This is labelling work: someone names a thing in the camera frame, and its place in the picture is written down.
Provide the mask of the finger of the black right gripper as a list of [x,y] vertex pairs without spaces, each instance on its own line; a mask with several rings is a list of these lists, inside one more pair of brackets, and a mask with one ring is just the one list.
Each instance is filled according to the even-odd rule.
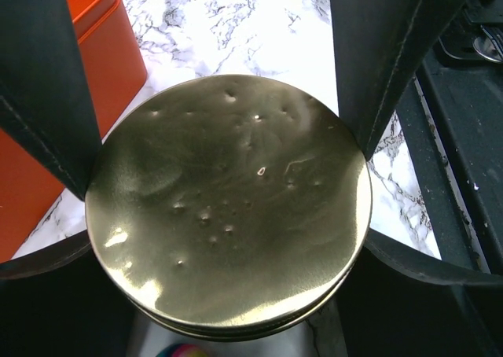
[[1,0],[1,128],[85,197],[101,137],[66,0]]
[[339,115],[370,159],[426,53],[467,0],[330,0]]

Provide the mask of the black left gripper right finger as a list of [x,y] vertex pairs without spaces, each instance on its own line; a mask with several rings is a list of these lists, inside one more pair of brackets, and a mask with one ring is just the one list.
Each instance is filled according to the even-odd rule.
[[375,230],[337,293],[350,356],[500,356],[502,277]]

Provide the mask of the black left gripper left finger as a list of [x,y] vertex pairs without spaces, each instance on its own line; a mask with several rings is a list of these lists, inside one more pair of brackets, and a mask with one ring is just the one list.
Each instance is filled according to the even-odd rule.
[[1,265],[3,356],[124,356],[133,320],[86,232]]

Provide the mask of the clear glass jar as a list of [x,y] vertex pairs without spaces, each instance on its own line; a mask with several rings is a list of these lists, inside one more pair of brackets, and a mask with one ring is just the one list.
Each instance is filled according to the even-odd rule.
[[322,345],[308,322],[272,336],[246,341],[211,341],[165,329],[142,313],[134,318],[126,356],[156,356],[175,344],[191,344],[209,356],[347,356],[342,338]]

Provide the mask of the gold round jar lid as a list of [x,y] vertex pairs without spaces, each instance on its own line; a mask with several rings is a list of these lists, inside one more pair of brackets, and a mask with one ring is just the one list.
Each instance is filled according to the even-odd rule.
[[236,341],[323,307],[362,250],[366,159],[327,106],[277,80],[162,91],[109,134],[85,196],[104,271],[154,322]]

